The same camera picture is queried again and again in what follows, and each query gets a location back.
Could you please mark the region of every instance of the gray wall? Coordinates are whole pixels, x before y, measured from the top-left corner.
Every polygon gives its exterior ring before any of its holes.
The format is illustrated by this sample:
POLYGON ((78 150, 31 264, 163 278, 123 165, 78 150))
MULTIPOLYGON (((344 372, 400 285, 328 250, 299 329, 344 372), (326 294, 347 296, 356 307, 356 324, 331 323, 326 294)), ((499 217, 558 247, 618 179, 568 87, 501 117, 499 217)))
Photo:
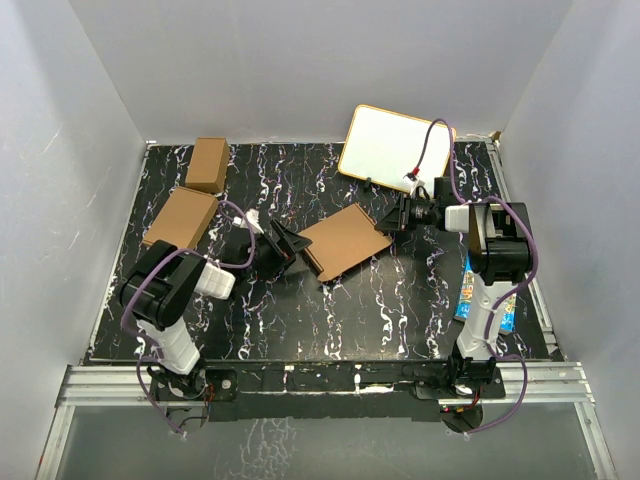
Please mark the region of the gray wall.
POLYGON ((614 463, 638 478, 640 3, 576 2, 504 132, 563 350, 584 362, 614 463))
POLYGON ((502 130, 571 0, 70 0, 142 136, 344 140, 358 104, 502 130))
POLYGON ((144 142, 65 0, 0 2, 0 476, 35 474, 144 142))

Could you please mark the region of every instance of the flat cardboard box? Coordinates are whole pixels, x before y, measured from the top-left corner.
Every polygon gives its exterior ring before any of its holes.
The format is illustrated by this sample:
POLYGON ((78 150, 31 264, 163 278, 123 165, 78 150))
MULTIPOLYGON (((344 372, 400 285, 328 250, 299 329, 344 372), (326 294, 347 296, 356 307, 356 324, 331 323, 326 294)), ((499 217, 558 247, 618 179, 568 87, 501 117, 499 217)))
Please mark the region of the flat cardboard box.
POLYGON ((205 193, 223 192, 228 164, 229 145, 224 138, 198 138, 187 170, 187 188, 205 193))
POLYGON ((300 232, 313 241, 305 253, 318 270, 318 280, 328 282, 391 245, 391 239, 374 230, 371 218, 353 204, 300 232))
POLYGON ((218 208, 213 195, 176 188, 142 239, 145 245, 164 240, 178 248, 195 248, 218 208))

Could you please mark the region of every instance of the black marble table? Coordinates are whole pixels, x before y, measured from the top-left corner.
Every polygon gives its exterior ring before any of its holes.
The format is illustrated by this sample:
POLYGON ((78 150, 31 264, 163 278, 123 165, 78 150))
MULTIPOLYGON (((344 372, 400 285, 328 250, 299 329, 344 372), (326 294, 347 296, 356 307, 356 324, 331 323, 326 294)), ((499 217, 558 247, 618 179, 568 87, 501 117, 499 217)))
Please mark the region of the black marble table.
MULTIPOLYGON (((337 171, 341 144, 233 145, 223 194, 299 231, 359 203, 377 218, 397 192, 337 171)), ((141 240, 173 188, 184 185, 193 146, 159 146, 147 152, 131 218, 93 345, 86 362, 132 361, 144 345, 120 330, 122 307, 113 292, 143 253, 141 240)), ((457 142, 459 185, 465 198, 499 194, 486 144, 457 142)), ((197 250, 219 258, 247 232, 216 215, 197 250)), ((228 301, 195 296, 184 314, 206 359, 365 360, 446 357, 462 324, 453 320, 467 240, 461 234, 420 227, 398 234, 387 251, 320 284, 301 259, 270 281, 250 275, 228 301)), ((518 297, 516 332, 501 351, 547 359, 528 291, 518 297)))

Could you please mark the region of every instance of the cardboard box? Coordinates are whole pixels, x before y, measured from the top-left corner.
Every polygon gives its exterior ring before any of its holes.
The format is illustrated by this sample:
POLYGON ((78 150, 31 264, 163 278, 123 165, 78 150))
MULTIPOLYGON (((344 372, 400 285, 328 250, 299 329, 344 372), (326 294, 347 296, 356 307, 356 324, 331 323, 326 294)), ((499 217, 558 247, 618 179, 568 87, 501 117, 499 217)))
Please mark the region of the cardboard box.
POLYGON ((206 193, 223 192, 228 164, 229 145, 224 138, 198 138, 187 170, 187 188, 206 193))
POLYGON ((195 248, 218 208, 218 199, 188 188, 176 188, 142 239, 164 240, 178 248, 195 248))
POLYGON ((391 245, 389 237, 374 230, 373 220, 358 204, 299 233, 313 241, 305 253, 321 282, 335 279, 391 245))

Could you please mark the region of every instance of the purple cable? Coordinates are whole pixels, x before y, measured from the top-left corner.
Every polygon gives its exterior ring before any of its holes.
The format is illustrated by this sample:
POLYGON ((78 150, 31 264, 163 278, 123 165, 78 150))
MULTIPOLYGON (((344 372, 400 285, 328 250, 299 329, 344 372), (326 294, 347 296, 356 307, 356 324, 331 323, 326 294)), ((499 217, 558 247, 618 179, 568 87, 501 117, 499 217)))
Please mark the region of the purple cable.
MULTIPOLYGON (((229 206, 229 207, 233 208, 236 212, 238 212, 240 214, 242 219, 245 221, 247 227, 250 227, 249 221, 247 219, 247 216, 240 209, 240 207, 238 207, 235 203, 230 202, 228 200, 221 200, 220 201, 220 205, 221 206, 225 206, 226 205, 226 206, 229 206)), ((220 212, 220 213, 222 214, 223 217, 229 219, 229 217, 227 215, 225 215, 222 212, 220 212)), ((226 268, 226 269, 242 269, 242 268, 247 268, 249 265, 251 265, 251 262, 253 262, 253 257, 255 256, 255 251, 256 251, 256 237, 255 237, 253 231, 251 230, 251 228, 248 228, 248 230, 249 230, 249 237, 251 239, 251 247, 250 247, 250 251, 249 251, 249 258, 247 259, 247 261, 245 263, 241 264, 241 265, 234 265, 234 264, 216 262, 219 267, 226 268)), ((186 254, 189 254, 189 255, 197 255, 199 257, 202 256, 198 252, 196 252, 195 250, 191 250, 191 249, 188 249, 188 248, 179 248, 179 249, 171 252, 165 258, 163 258, 158 263, 158 265, 156 265, 155 268, 153 270, 151 270, 149 275, 147 275, 147 277, 142 281, 140 286, 137 288, 137 290, 135 291, 135 293, 131 297, 131 300, 129 300, 129 302, 127 303, 127 306, 125 307, 124 312, 122 313, 122 318, 120 318, 120 327, 122 328, 122 330, 124 330, 125 332, 129 333, 130 335, 132 335, 134 337, 142 337, 142 338, 144 338, 147 341, 147 343, 149 344, 149 346, 150 346, 149 348, 156 347, 156 354, 158 355, 158 357, 160 359, 162 358, 162 349, 158 345, 158 342, 156 342, 153 338, 151 338, 146 333, 138 332, 138 331, 134 330, 129 325, 129 317, 131 317, 131 315, 133 314, 133 306, 138 302, 138 300, 140 299, 140 296, 142 295, 142 292, 145 291, 145 289, 149 286, 149 284, 156 277, 156 275, 158 275, 160 273, 160 271, 171 260, 173 260, 174 258, 176 258, 178 255, 180 255, 182 253, 186 253, 186 254)), ((177 432, 177 433, 179 433, 181 435, 184 435, 184 433, 185 433, 184 430, 182 430, 180 427, 178 427, 175 423, 173 423, 171 421, 171 419, 169 417, 167 417, 167 415, 164 413, 162 408, 160 408, 160 406, 153 399, 153 397, 149 393, 149 390, 147 390, 146 385, 142 381, 142 374, 140 373, 140 367, 142 366, 142 362, 145 362, 145 361, 147 361, 147 362, 151 361, 151 362, 154 362, 154 363, 160 363, 158 361, 158 359, 155 358, 155 357, 144 356, 143 354, 140 355, 140 358, 138 359, 138 363, 136 364, 136 375, 138 376, 138 382, 140 383, 140 387, 142 388, 142 391, 144 392, 145 396, 147 397, 147 400, 149 401, 149 403, 151 403, 151 405, 160 413, 160 415, 162 415, 164 417, 164 419, 167 422, 167 424, 175 432, 177 432)))
MULTIPOLYGON (((438 122, 444 124, 444 126, 447 127, 447 130, 449 132, 449 176, 451 177, 451 187, 453 189, 453 195, 456 197, 456 200, 460 204, 464 205, 466 203, 471 203, 465 200, 464 198, 462 198, 458 193, 458 187, 455 181, 455 168, 454 168, 454 163, 457 163, 458 159, 455 153, 455 148, 453 143, 453 133, 451 131, 451 127, 449 127, 449 124, 441 118, 434 120, 431 126, 435 125, 438 122)), ((500 205, 511 216, 511 218, 513 218, 516 224, 522 229, 522 231, 524 232, 524 236, 527 239, 527 242, 529 242, 529 248, 531 250, 533 265, 531 267, 531 272, 529 272, 529 276, 525 278, 523 282, 519 283, 514 288, 509 290, 507 293, 505 293, 502 297, 500 297, 498 300, 496 300, 496 302, 491 307, 491 312, 489 313, 489 317, 487 319, 487 325, 484 330, 484 339, 487 342, 487 348, 489 350, 489 353, 493 357, 495 357, 498 360, 518 360, 522 365, 523 381, 522 381, 522 390, 520 391, 520 396, 518 397, 518 400, 516 401, 516 403, 513 405, 513 408, 509 410, 509 412, 507 412, 507 414, 505 414, 503 417, 498 418, 497 420, 494 420, 492 422, 489 422, 486 425, 481 425, 478 428, 474 428, 473 430, 469 430, 469 432, 467 433, 481 432, 483 430, 488 430, 489 428, 492 428, 501 424, 505 420, 508 420, 509 418, 511 418, 516 413, 516 411, 518 411, 518 409, 520 408, 520 405, 522 405, 522 402, 524 401, 524 396, 527 393, 527 383, 528 383, 527 364, 524 361, 524 358, 516 354, 509 354, 505 356, 498 355, 497 352, 493 350, 493 347, 489 343, 489 332, 491 331, 491 325, 495 320, 495 312, 498 309, 498 307, 502 304, 502 302, 504 302, 514 293, 518 293, 520 290, 523 290, 524 288, 529 286, 529 284, 533 281, 534 277, 536 276, 536 273, 538 272, 538 248, 536 247, 536 243, 533 240, 533 236, 529 232, 529 229, 526 227, 524 222, 520 219, 520 217, 518 217, 516 212, 514 212, 513 209, 509 205, 507 205, 504 202, 504 200, 502 200, 501 198, 490 196, 485 198, 484 200, 481 200, 478 203, 484 203, 484 202, 493 202, 500 205)))

